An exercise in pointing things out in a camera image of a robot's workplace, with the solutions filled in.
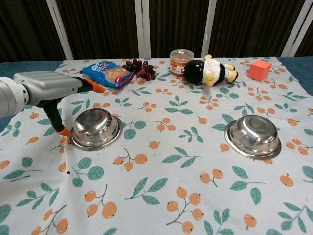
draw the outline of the curtain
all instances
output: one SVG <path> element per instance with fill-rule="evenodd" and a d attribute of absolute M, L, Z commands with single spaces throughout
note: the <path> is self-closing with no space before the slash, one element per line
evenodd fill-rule
<path fill-rule="evenodd" d="M 209 54 L 280 56 L 304 0 L 218 0 Z"/>
<path fill-rule="evenodd" d="M 201 57 L 209 0 L 149 0 L 151 57 L 175 49 Z"/>
<path fill-rule="evenodd" d="M 1 0 L 0 35 L 0 62 L 65 59 L 45 0 Z"/>
<path fill-rule="evenodd" d="M 313 21 L 306 32 L 295 56 L 313 56 Z"/>
<path fill-rule="evenodd" d="M 133 0 L 57 0 L 74 59 L 138 57 Z"/>

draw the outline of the plush toy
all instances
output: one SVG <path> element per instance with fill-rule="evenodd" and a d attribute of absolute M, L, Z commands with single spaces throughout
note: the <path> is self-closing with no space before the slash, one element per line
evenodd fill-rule
<path fill-rule="evenodd" d="M 238 73 L 235 67 L 229 64 L 221 64 L 207 55 L 203 60 L 189 61 L 184 68 L 185 79 L 195 85 L 206 83 L 209 87 L 219 84 L 226 79 L 233 82 L 237 79 Z"/>

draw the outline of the floral tablecloth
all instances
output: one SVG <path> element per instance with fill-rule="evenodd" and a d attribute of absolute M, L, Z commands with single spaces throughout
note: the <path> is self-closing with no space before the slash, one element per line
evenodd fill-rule
<path fill-rule="evenodd" d="M 121 138 L 97 152 L 74 148 L 26 106 L 0 133 L 0 235 L 313 234 L 313 98 L 276 58 L 259 58 L 272 63 L 266 80 L 248 78 L 256 59 L 218 59 L 240 76 L 211 89 L 151 59 L 154 81 L 64 98 L 68 129 L 92 107 L 123 122 Z M 56 72 L 84 77 L 98 61 Z M 226 144 L 225 126 L 247 114 L 279 129 L 276 158 L 253 161 Z"/>

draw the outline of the red cube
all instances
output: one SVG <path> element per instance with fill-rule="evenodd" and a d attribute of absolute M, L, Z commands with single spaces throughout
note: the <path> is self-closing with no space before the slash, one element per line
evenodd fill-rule
<path fill-rule="evenodd" d="M 267 78 L 271 66 L 272 63 L 270 62 L 256 60 L 250 66 L 248 77 L 257 81 L 262 81 Z"/>

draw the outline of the stainless steel bowl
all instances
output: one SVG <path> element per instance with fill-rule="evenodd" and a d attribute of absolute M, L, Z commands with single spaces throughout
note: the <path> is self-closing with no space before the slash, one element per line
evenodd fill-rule
<path fill-rule="evenodd" d="M 97 151 L 112 145 L 120 137 L 123 125 L 119 118 L 104 109 L 88 109 L 76 119 L 71 142 L 84 151 Z"/>
<path fill-rule="evenodd" d="M 236 152 L 248 158 L 271 159 L 281 150 L 275 125 L 259 115 L 246 115 L 229 123 L 224 135 Z"/>

